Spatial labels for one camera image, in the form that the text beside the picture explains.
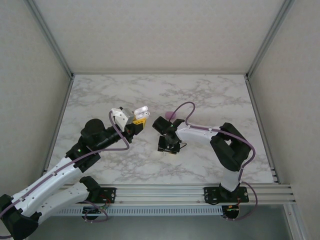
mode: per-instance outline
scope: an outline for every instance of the white marble table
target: white marble table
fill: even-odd
[[[147,105],[151,116],[143,132],[134,137],[130,150],[101,153],[101,159],[84,175],[100,184],[219,183],[223,167],[212,148],[189,143],[177,155],[157,151],[159,134],[152,128],[153,122],[186,101],[196,104],[190,123],[232,123],[255,146],[257,156],[245,168],[244,181],[273,182],[242,75],[77,75],[49,168],[78,141],[88,120],[99,118],[109,127],[111,108],[134,110]],[[191,105],[182,107],[177,117],[184,119],[191,109]]]

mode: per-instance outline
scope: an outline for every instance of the black wire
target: black wire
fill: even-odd
[[[216,202],[216,203],[207,202],[207,204],[210,204],[210,205],[217,205],[217,204],[219,204],[219,202]]]
[[[187,146],[186,142],[181,142],[182,144],[184,144],[182,147],[180,147],[180,149],[183,149],[185,146]]]

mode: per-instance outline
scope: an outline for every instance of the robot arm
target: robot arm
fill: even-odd
[[[137,115],[142,114],[144,117],[137,118],[137,110]],[[95,200],[100,186],[90,176],[82,177],[75,185],[54,193],[95,164],[101,158],[98,152],[121,140],[118,132],[131,143],[134,135],[144,129],[150,114],[146,113],[146,106],[143,107],[144,111],[141,108],[137,110],[134,114],[122,107],[113,108],[109,118],[112,120],[111,117],[114,117],[117,125],[108,128],[99,119],[89,120],[81,130],[78,142],[56,166],[12,197],[6,194],[0,197],[0,218],[15,240],[28,237],[39,224],[64,207]]]
[[[226,122],[220,127],[191,126],[186,125],[182,119],[176,119],[171,123],[160,116],[152,127],[162,135],[158,143],[160,152],[177,154],[181,142],[198,142],[212,147],[224,166],[221,187],[227,193],[233,193],[237,189],[242,164],[248,158],[251,148],[242,141],[219,132],[227,132],[245,139],[232,124]]]

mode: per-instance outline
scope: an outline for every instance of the enclosure wall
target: enclosure wall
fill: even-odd
[[[320,1],[297,0],[250,79],[277,171],[320,238]]]
[[[76,74],[244,74],[283,1],[35,0]]]
[[[0,195],[41,174],[69,79],[22,0],[0,4]]]

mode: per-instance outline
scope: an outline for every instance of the purple cable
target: purple cable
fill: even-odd
[[[234,135],[234,134],[232,134],[232,133],[229,133],[229,132],[227,132],[227,131],[218,130],[218,129],[214,129],[214,128],[211,128],[211,130],[209,130],[208,127],[194,126],[194,125],[189,124],[189,123],[188,123],[188,120],[189,120],[189,118],[191,117],[191,115],[192,115],[192,114],[195,112],[195,110],[196,110],[196,105],[195,105],[195,103],[192,102],[192,101],[186,101],[186,102],[182,103],[180,106],[178,106],[178,107],[174,110],[174,112],[172,113],[169,121],[172,119],[172,117],[175,115],[175,113],[179,110],[179,108],[181,108],[183,105],[186,105],[186,104],[192,104],[192,106],[193,106],[192,111],[191,111],[190,114],[185,118],[185,124],[186,124],[187,126],[190,125],[190,128],[193,128],[193,129],[200,129],[200,130],[217,132],[217,133],[222,133],[222,134],[228,135],[228,136],[230,136],[230,137],[232,137],[232,138],[235,138],[235,139],[237,139],[237,140],[239,140],[239,141],[247,144],[247,145],[251,148],[251,150],[252,150],[252,156],[250,157],[250,159],[249,159],[248,161],[246,161],[246,162],[242,165],[242,167],[241,167],[241,169],[240,169],[240,173],[239,173],[239,177],[238,177],[238,181],[240,181],[240,180],[241,180],[241,177],[242,177],[242,174],[243,174],[243,172],[244,172],[245,166],[247,166],[249,163],[251,163],[251,161],[252,161],[252,160],[255,158],[255,156],[256,156],[256,149],[255,149],[255,147],[254,147],[250,142],[248,142],[247,140],[245,140],[245,139],[243,139],[243,138],[241,138],[241,137],[238,137],[237,135]],[[249,184],[248,184],[247,182],[245,182],[245,181],[243,181],[242,183],[248,185],[248,187],[252,190],[252,192],[253,192],[253,194],[254,194],[254,197],[255,197],[255,205],[254,205],[254,208],[253,208],[253,210],[252,210],[251,212],[249,212],[249,213],[248,213],[247,215],[245,215],[245,216],[242,216],[242,217],[239,217],[239,218],[227,218],[227,221],[231,221],[231,220],[232,220],[232,221],[238,221],[238,220],[245,219],[245,218],[249,217],[249,216],[256,210],[256,208],[257,208],[257,206],[258,206],[258,196],[257,196],[257,193],[255,192],[255,190],[253,189],[253,187],[252,187],[251,185],[249,185]]]
[[[125,139],[125,137],[122,135],[121,131],[117,128],[116,124],[114,123],[113,119],[112,119],[112,111],[109,112],[109,120],[111,122],[111,125],[113,126],[114,130],[119,134],[119,136],[121,137],[121,139],[124,141],[126,147],[124,148],[107,148],[107,149],[100,149],[100,150],[96,150],[96,151],[91,151],[85,155],[82,155],[78,158],[76,158],[75,160],[68,162],[67,164],[63,165],[62,167],[58,168],[56,171],[54,171],[54,174],[57,174],[58,172],[60,172],[61,170],[65,169],[66,167],[70,166],[71,164],[74,164],[78,161],[80,161],[81,159],[86,158],[87,156],[90,156],[92,154],[98,154],[101,152],[108,152],[108,151],[125,151],[128,150],[130,148],[129,143],[127,142],[127,140]],[[38,184],[36,184],[33,188],[31,188],[26,194],[24,194],[23,196],[20,197],[20,199],[25,199],[29,194],[31,194],[34,190],[36,190],[39,186],[41,186],[44,182],[46,182],[48,179],[50,179],[51,177],[53,177],[53,174],[48,175],[47,177],[45,177],[43,180],[41,180]],[[18,199],[17,201],[13,202],[12,204],[10,204],[9,206],[7,206],[2,212],[0,212],[0,219],[3,217],[3,215],[12,207],[14,207],[17,203],[20,202],[20,199]],[[9,239],[11,238],[11,235],[8,236],[0,236],[0,239]]]
[[[86,213],[84,215],[84,220],[86,222],[89,221],[90,223],[102,223],[102,222],[108,221],[109,217],[108,217],[107,212],[104,209],[102,209],[101,207],[95,205],[93,202],[90,202],[90,201],[83,201],[83,202],[94,206],[95,209],[99,209],[105,215],[105,219],[103,219],[103,220],[88,220],[87,219],[87,215],[92,210],[92,209],[89,209],[88,211],[86,211]]]
[[[254,211],[257,209],[258,207],[258,196],[257,196],[257,193],[256,191],[254,190],[254,188],[247,182],[243,181],[242,182],[243,184],[246,184],[253,192],[254,194],[254,198],[255,198],[255,205],[252,209],[252,211],[250,211],[249,213],[247,213],[246,215],[244,216],[241,216],[241,217],[237,217],[237,218],[226,218],[227,221],[239,221],[239,220],[242,220],[242,219],[246,219],[247,217],[249,217],[251,214],[254,213]]]

